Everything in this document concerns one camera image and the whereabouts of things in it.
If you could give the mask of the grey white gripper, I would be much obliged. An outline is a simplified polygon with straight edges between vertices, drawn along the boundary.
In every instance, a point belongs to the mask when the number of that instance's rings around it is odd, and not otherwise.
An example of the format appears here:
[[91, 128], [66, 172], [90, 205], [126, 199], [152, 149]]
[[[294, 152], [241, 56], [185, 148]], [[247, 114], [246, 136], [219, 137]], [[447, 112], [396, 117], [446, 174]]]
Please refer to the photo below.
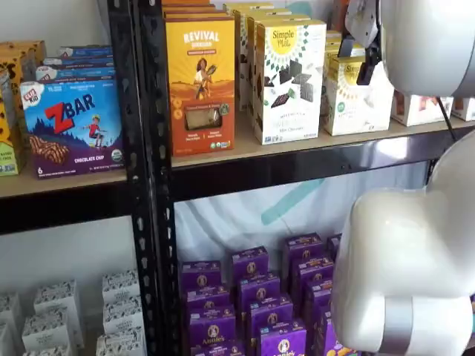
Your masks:
[[381, 61], [379, 46], [371, 46], [379, 34], [379, 0], [350, 0], [345, 16], [345, 27], [351, 36], [342, 36], [339, 58], [351, 57], [354, 41], [365, 47], [365, 60], [357, 78], [358, 85], [368, 85], [376, 65]]

